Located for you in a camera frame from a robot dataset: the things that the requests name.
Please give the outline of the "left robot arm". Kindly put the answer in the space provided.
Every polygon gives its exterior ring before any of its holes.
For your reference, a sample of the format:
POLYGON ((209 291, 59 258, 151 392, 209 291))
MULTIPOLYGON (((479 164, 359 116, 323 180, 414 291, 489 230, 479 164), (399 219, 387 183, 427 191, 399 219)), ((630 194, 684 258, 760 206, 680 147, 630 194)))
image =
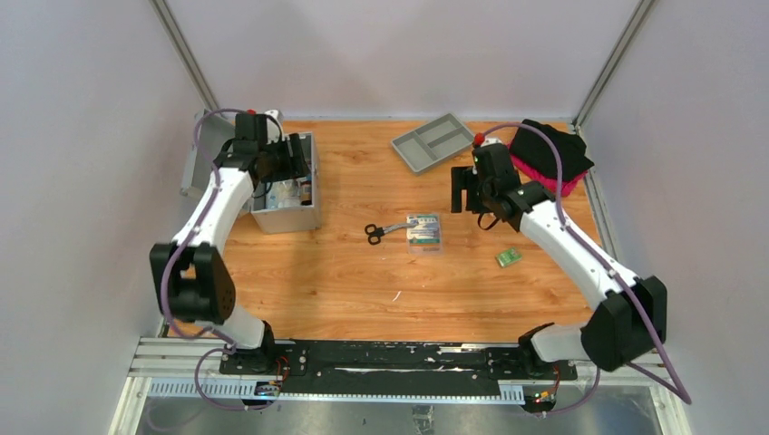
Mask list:
POLYGON ((301 137, 285 133, 280 111, 232 114, 233 131, 216 154, 200 141, 204 123, 219 112, 196 121, 193 149, 209 166, 208 185, 182 229, 171 241, 155 244, 149 259, 161 314, 176 335, 195 340, 214 334, 225 342, 223 353, 241 353, 252 372, 266 374, 279 359, 272 328, 238 304, 222 253, 257 187, 304 177, 309 167, 301 137))

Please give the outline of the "grey metal case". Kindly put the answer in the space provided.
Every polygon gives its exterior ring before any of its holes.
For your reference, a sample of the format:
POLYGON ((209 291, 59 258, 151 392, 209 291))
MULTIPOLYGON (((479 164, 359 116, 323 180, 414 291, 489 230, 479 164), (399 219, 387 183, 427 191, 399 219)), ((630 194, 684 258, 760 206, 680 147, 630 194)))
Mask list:
MULTIPOLYGON (((190 146, 180 184, 180 194, 195 203, 201 201, 204 190, 209 184, 211 166, 205 158, 207 156, 214 158, 224 142, 235 133, 232 120, 219 115, 209 115, 209 111, 206 109, 196 113, 194 120, 198 121, 200 118, 205 119, 201 126, 200 145, 190 146)), ((306 180, 312 183, 312 205, 265 209, 265 197, 274 182, 258 185, 238 214, 241 217, 252 217, 258 227, 267 234, 309 231, 319 229, 322 225, 319 152, 311 132, 300 132, 299 134, 303 138, 303 147, 310 173, 295 180, 300 184, 306 180)))

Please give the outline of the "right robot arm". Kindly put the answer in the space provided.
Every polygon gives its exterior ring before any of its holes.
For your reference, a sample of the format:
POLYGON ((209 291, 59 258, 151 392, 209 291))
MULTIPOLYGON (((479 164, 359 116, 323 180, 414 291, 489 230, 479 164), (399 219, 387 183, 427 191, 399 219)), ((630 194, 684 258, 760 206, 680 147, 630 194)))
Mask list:
POLYGON ((540 247, 571 279, 592 310, 583 325, 543 324, 523 334, 518 365, 540 378, 555 362, 583 361, 613 372, 663 343, 667 289, 655 276, 639 277, 587 237, 554 194, 538 181, 522 182, 507 147, 472 151, 471 166, 451 169, 451 211, 491 214, 540 247))

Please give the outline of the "blue cotton pouch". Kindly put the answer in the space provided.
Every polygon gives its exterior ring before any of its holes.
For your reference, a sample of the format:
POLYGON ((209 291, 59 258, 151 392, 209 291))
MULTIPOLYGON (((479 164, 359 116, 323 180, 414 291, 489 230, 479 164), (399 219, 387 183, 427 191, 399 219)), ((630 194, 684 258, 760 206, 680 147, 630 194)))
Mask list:
POLYGON ((295 179, 274 182, 265 197, 265 209, 292 208, 300 205, 300 183, 295 179))

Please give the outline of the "brown medicine bottle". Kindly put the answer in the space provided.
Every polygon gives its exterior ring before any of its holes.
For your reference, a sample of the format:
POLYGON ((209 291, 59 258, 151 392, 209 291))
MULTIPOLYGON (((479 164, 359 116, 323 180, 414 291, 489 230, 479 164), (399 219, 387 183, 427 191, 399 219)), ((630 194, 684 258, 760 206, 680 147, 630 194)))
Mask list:
POLYGON ((312 183, 308 180, 300 184, 300 204, 302 206, 312 205, 312 183))

